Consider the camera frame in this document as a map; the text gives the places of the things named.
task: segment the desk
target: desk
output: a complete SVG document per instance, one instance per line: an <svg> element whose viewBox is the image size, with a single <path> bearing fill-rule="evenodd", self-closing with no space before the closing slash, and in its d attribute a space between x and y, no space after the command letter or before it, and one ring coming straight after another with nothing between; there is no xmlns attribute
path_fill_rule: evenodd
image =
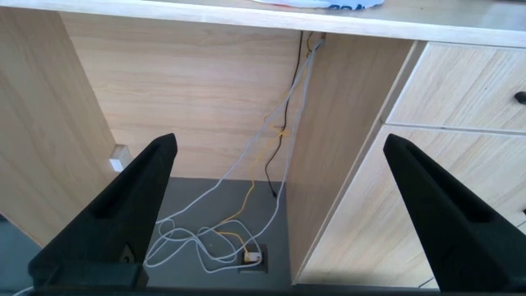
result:
<svg viewBox="0 0 526 296"><path fill-rule="evenodd" d="M381 155L390 132L511 223L526 220L526 115L513 98L526 90L524 3L388 0L364 12L244 0L0 6L0 211L41 245L115 176L116 144L134 156L175 132L173 176L219 178L283 99L300 30L328 34L292 135L294 284L417 287L432 277ZM249 151L229 177L248 179L256 157ZM284 157L270 166L272 180ZM255 178L265 179L262 168Z"/></svg>

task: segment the wooden panel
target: wooden panel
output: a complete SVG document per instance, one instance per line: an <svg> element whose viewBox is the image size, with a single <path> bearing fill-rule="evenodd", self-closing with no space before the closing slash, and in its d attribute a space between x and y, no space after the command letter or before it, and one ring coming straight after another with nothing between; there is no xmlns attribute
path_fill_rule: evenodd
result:
<svg viewBox="0 0 526 296"><path fill-rule="evenodd" d="M386 0L360 12L248 0L0 0L0 5L464 44L526 47L526 6L494 0Z"/></svg>
<svg viewBox="0 0 526 296"><path fill-rule="evenodd" d="M388 123L526 131L526 50L429 44Z"/></svg>
<svg viewBox="0 0 526 296"><path fill-rule="evenodd" d="M524 221L526 136L384 126L300 282L418 287L432 277L382 152L389 133L413 141L512 224Z"/></svg>
<svg viewBox="0 0 526 296"><path fill-rule="evenodd" d="M0 8L0 211L48 243L114 177L115 141L56 12Z"/></svg>
<svg viewBox="0 0 526 296"><path fill-rule="evenodd" d="M284 99L298 56L298 31L81 14L62 18L117 143L136 156L157 136L174 132L176 177L223 176ZM291 102L289 119L298 99ZM272 125L282 121L279 114ZM266 132L228 178L250 178L259 149L276 135ZM269 167L273 180L281 179L285 151ZM255 169L258 180L266 180L264 164Z"/></svg>
<svg viewBox="0 0 526 296"><path fill-rule="evenodd" d="M327 35L316 56L287 179L293 279L309 257L333 203L341 197L341 188L348 186L348 174L374 130L412 44Z"/></svg>

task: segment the drawer cabinet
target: drawer cabinet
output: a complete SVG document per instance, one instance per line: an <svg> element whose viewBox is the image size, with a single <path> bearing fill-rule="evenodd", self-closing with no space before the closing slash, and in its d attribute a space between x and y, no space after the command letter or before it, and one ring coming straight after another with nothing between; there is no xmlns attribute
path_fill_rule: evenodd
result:
<svg viewBox="0 0 526 296"><path fill-rule="evenodd" d="M526 131L526 50L429 43L388 123Z"/></svg>
<svg viewBox="0 0 526 296"><path fill-rule="evenodd" d="M383 155L390 133L414 142L512 224L525 220L526 136L385 125L299 282L418 287L432 277Z"/></svg>

